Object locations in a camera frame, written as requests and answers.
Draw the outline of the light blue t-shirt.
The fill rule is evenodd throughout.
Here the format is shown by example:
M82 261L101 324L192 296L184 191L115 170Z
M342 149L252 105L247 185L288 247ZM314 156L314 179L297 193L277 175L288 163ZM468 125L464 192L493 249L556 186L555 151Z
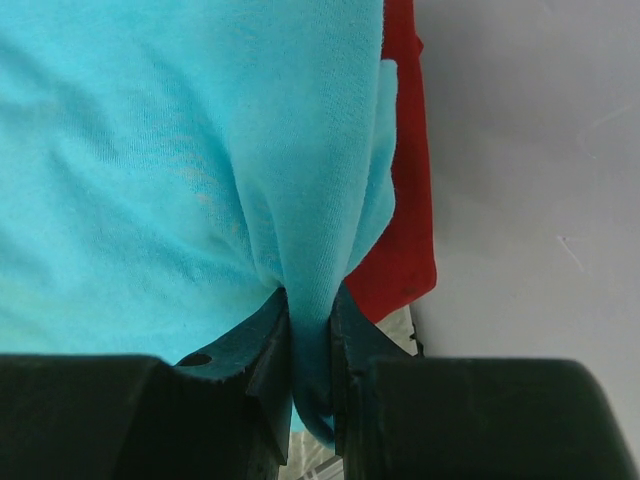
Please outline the light blue t-shirt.
M5 1L1 348L176 362L284 288L296 423L395 205L380 1Z

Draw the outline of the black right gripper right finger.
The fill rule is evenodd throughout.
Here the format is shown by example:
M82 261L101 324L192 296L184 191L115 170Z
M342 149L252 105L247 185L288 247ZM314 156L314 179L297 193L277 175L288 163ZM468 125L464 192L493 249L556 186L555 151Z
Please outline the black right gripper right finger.
M635 479L607 398L564 359L423 358L341 288L330 318L335 447L349 479Z

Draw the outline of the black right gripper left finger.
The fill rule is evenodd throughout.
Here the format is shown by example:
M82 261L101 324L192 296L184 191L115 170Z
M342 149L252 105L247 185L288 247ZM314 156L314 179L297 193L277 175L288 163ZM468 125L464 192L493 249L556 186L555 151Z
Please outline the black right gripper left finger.
M152 356L5 355L5 479L274 479L291 419L276 291L176 365Z

